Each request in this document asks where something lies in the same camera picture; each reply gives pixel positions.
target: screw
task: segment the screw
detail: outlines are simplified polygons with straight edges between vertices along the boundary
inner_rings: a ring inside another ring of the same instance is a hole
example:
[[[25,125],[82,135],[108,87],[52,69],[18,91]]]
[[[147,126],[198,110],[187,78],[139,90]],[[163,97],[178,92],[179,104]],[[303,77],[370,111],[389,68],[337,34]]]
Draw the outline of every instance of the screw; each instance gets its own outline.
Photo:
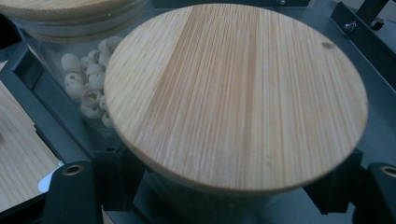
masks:
[[[276,0],[276,2],[281,6],[286,4],[286,0]]]
[[[349,23],[346,23],[344,25],[344,30],[347,32],[353,32],[356,28],[356,22],[355,21],[350,21]]]

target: bamboo lid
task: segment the bamboo lid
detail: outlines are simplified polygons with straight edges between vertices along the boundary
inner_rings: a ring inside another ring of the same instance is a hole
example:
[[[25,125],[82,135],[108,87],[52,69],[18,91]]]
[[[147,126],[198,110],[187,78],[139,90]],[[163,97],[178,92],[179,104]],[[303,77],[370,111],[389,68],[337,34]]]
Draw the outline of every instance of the bamboo lid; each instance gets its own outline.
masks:
[[[131,32],[106,70],[125,144],[156,172],[233,194],[329,173],[367,120],[361,78],[327,37],[257,7],[199,5]]]
[[[78,21],[141,0],[2,0],[0,13],[26,21]]]

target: round wooden lid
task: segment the round wooden lid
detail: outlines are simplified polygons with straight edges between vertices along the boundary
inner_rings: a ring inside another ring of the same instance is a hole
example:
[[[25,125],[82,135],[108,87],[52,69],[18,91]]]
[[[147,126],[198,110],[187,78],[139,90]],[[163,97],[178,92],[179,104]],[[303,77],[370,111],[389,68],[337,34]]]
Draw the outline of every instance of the round wooden lid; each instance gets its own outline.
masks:
[[[162,14],[119,45],[106,72],[120,137],[156,172],[234,194],[300,187],[357,145],[361,78],[327,37],[257,7]]]
[[[26,21],[78,21],[141,0],[2,0],[0,13]]]

